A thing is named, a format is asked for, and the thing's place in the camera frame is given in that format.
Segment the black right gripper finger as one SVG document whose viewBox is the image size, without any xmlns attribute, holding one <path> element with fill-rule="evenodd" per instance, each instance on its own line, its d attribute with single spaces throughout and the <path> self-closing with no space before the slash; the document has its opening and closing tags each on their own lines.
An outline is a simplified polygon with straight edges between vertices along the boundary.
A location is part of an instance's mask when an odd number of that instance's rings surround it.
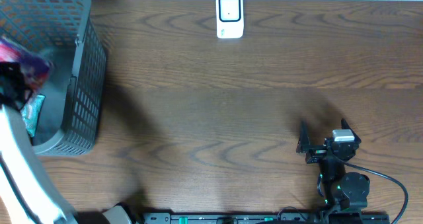
<svg viewBox="0 0 423 224">
<path fill-rule="evenodd" d="M 302 121 L 300 125 L 300 134 L 299 134 L 299 140 L 297 143 L 296 152 L 306 153 L 310 149 L 310 146 L 311 146 L 311 142 L 309 140 L 307 124 L 304 121 Z"/>
<path fill-rule="evenodd" d="M 357 140 L 358 136 L 353 131 L 353 129 L 350 127 L 349 123 L 346 121 L 345 118 L 341 119 L 341 140 Z"/>
</svg>

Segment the red white snack bag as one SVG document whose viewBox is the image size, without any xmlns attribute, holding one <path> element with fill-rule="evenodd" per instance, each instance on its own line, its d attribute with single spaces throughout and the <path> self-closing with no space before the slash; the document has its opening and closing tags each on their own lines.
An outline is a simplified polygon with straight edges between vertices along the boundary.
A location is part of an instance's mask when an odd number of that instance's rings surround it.
<svg viewBox="0 0 423 224">
<path fill-rule="evenodd" d="M 18 63 L 26 85 L 34 92 L 43 87 L 54 69 L 50 60 L 4 36 L 1 37 L 1 62 Z"/>
</svg>

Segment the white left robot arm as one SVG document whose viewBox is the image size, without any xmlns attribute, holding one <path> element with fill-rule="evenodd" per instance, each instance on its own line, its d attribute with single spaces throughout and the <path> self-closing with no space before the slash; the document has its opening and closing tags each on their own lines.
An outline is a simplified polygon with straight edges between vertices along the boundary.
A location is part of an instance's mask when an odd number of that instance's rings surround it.
<svg viewBox="0 0 423 224">
<path fill-rule="evenodd" d="M 56 189 L 33 151 L 20 108 L 31 94 L 20 65 L 1 63 L 1 199 L 12 223 L 135 223 L 123 204 L 78 212 Z"/>
</svg>

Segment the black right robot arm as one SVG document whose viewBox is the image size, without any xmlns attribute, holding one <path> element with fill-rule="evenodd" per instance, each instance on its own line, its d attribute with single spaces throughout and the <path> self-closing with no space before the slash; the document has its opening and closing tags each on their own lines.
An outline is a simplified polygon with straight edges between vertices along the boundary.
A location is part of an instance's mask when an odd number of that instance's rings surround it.
<svg viewBox="0 0 423 224">
<path fill-rule="evenodd" d="M 359 212 L 367 206 L 369 178 L 358 172 L 346 172 L 346 163 L 356 155 L 361 139 L 345 119 L 341 128 L 332 131 L 332 136 L 323 144 L 313 145 L 309 138 L 307 124 L 301 122 L 297 153 L 305 154 L 307 164 L 317 164 L 320 175 L 317 190 L 325 199 L 322 215 Z"/>
</svg>

